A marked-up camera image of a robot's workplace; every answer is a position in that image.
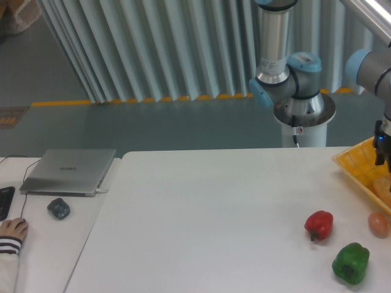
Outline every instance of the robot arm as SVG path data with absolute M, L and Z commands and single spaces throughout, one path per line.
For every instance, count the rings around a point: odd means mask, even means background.
M 391 3 L 387 0 L 341 0 L 389 48 L 384 52 L 361 49 L 346 64 L 348 77 L 386 103 L 384 118 L 375 126 L 375 165 L 387 161 L 391 173 Z
M 321 61 L 310 52 L 287 56 L 289 19 L 297 0 L 255 0 L 263 10 L 261 64 L 249 82 L 254 98 L 273 106 L 283 147 L 326 146 L 333 100 L 320 93 Z

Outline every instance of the silver laptop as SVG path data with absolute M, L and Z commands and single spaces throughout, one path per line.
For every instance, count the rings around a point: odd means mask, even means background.
M 115 150 L 48 150 L 20 192 L 93 197 L 114 156 Z

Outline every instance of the red bell pepper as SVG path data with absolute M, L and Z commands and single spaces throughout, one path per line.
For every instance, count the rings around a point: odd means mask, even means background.
M 304 228 L 310 233 L 311 241 L 323 240 L 330 235 L 333 216 L 329 212 L 317 211 L 305 222 Z

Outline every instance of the yellow floor line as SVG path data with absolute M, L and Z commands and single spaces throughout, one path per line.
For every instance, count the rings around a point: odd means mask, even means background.
M 322 93 L 330 94 L 330 91 L 327 89 L 321 89 Z M 354 91 L 351 88 L 348 87 L 342 87 L 335 91 L 336 93 L 354 93 Z M 240 98 L 253 98 L 252 93 L 249 93 L 247 96 L 244 96 L 242 93 L 236 93 L 233 96 L 229 94 L 221 94 L 216 97 L 217 99 L 240 99 Z M 200 95 L 195 100 L 208 100 L 213 99 L 209 95 Z M 159 102 L 172 102 L 173 99 L 169 96 L 165 96 L 164 98 L 161 98 Z M 176 101 L 191 101 L 190 97 L 188 96 L 180 96 L 176 99 Z M 142 100 L 142 103 L 154 103 L 154 98 L 145 98 Z M 120 99 L 115 99 L 110 102 L 105 102 L 105 104 L 120 104 L 120 103 L 138 103 L 137 99 L 131 98 L 126 100 L 125 102 L 122 102 Z M 32 107 L 45 107 L 45 106 L 75 106 L 75 105 L 91 105 L 93 104 L 89 100 L 82 100 L 82 101 L 58 101 L 58 102 L 34 102 L 31 104 Z

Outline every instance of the yellow tray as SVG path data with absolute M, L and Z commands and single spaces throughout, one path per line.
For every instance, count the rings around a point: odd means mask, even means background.
M 391 208 L 376 196 L 373 188 L 373 180 L 389 175 L 389 171 L 387 163 L 375 166 L 376 154 L 372 142 L 373 137 L 340 154 L 336 154 L 332 159 L 371 200 L 378 204 L 388 215 L 391 215 Z

